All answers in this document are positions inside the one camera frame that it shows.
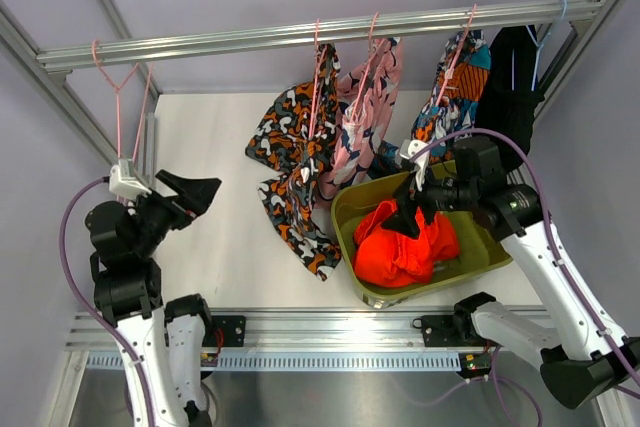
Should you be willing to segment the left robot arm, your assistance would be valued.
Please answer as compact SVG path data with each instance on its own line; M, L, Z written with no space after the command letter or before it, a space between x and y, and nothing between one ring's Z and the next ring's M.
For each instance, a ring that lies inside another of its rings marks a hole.
M94 305L119 348L135 425L209 426L200 361L215 322L199 294L163 301L154 254L170 231L207 212L222 182L166 170L156 177L172 195L147 189L130 205L106 201L85 218Z

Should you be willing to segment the bright orange shorts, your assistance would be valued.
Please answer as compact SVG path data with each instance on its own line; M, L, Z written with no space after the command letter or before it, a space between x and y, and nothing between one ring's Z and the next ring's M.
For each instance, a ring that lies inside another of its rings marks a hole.
M428 224L418 211L419 237L412 239L382 227L397 211L394 200L382 201L355 229L355 276L383 288L401 288L431 281L435 264L454 259L460 244L453 224L438 213Z

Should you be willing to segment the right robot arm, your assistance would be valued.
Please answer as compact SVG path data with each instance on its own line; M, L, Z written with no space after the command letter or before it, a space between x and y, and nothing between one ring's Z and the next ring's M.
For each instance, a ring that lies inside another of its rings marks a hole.
M547 390L575 409L627 379L639 379L639 340L628 335L594 296L572 262L552 223L539 185L508 181L498 144L524 153L503 134L475 129L448 135L455 174L437 179L428 163L433 146L406 140L401 159L415 168L396 189L397 210L382 224L416 239L416 214L428 222L438 212L469 212L516 262L553 325L543 328L481 292L454 306L452 328L466 344L488 341L534 367Z

